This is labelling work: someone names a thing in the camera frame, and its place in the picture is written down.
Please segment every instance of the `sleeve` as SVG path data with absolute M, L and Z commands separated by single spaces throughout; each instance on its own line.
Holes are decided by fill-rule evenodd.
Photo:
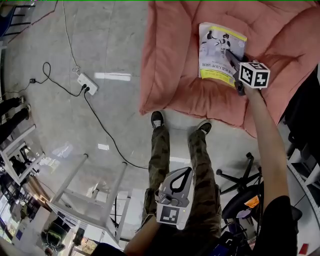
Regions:
M 297 255 L 297 233 L 290 199 L 283 195 L 265 209 L 253 255 Z

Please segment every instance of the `shoe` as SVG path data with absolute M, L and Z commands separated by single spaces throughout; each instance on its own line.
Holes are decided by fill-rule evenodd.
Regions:
M 151 124 L 153 129 L 156 129 L 165 124 L 164 116 L 160 111 L 154 111 L 151 115 Z
M 31 115 L 31 106 L 30 104 L 26 105 L 26 110 L 28 110 L 28 116 L 25 118 L 25 120 L 29 120 L 30 119 L 30 115 Z
M 201 130 L 204 132 L 205 135 L 207 135 L 211 130 L 211 121 L 210 120 L 204 120 L 201 123 L 199 123 L 197 130 Z
M 19 105 L 22 105 L 22 104 L 25 103 L 25 102 L 26 102 L 25 97 L 24 97 L 24 96 L 21 96 L 21 97 L 19 98 Z

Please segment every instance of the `black shirt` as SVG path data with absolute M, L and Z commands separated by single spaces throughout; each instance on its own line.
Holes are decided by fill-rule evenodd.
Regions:
M 297 255 L 297 234 L 290 199 L 280 196 L 265 209 L 253 255 Z
M 202 234 L 175 236 L 177 229 L 162 225 L 154 237 L 146 256 L 195 256 L 212 244 Z M 112 246 L 100 244 L 92 255 L 124 255 Z M 265 209 L 262 224 L 252 255 L 254 256 L 295 256 L 297 255 L 297 234 L 292 217 L 290 199 L 280 196 L 274 199 Z

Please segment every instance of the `pink cushion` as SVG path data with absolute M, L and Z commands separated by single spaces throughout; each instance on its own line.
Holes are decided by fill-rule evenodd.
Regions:
M 271 70 L 262 91 L 278 123 L 291 97 L 320 61 L 320 7 L 312 1 L 149 2 L 141 67 L 140 113 L 170 108 L 256 130 L 246 96 L 198 77 L 199 24 L 247 36 L 245 54 Z

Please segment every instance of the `tiled floor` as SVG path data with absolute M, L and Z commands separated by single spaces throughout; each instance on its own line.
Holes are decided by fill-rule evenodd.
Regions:
M 50 62 L 52 79 L 74 94 L 80 91 L 77 75 L 72 72 L 75 65 L 65 33 L 63 3 L 55 4 L 36 2 L 34 10 L 27 16 L 31 22 L 54 12 L 8 44 L 4 65 L 6 90 L 20 90 L 30 78 L 42 81 L 45 79 L 43 63 Z M 86 73 L 99 86 L 97 94 L 89 95 L 90 104 L 123 155 L 136 165 L 148 166 L 152 135 L 150 115 L 141 116 L 138 112 L 147 2 L 66 1 L 64 5 L 76 63 L 80 72 Z M 95 78 L 95 73 L 105 72 L 131 74 L 131 80 Z M 21 94 L 31 104 L 32 121 L 36 124 L 30 141 L 40 145 L 51 158 L 54 157 L 53 150 L 66 142 L 73 147 L 67 158 L 59 158 L 60 165 L 56 169 L 43 165 L 39 179 L 57 191 L 79 156 L 87 153 L 89 159 L 71 182 L 70 189 L 85 195 L 100 179 L 111 186 L 122 159 L 84 97 L 70 96 L 50 81 L 31 84 Z M 172 110 L 165 111 L 165 118 L 170 130 L 171 157 L 189 159 L 186 130 L 201 120 Z M 23 122 L 20 129 L 27 125 L 26 121 Z M 226 174 L 242 176 L 246 153 L 251 152 L 259 159 L 257 141 L 243 130 L 222 122 L 213 121 L 206 140 L 214 171 L 220 168 Z M 98 144 L 109 145 L 110 150 L 100 150 Z M 231 185 L 219 176 L 216 182 L 222 189 Z M 125 191 L 132 188 L 144 190 L 147 186 L 148 171 L 129 166 L 121 188 Z M 232 193 L 223 196 L 222 204 L 232 196 Z

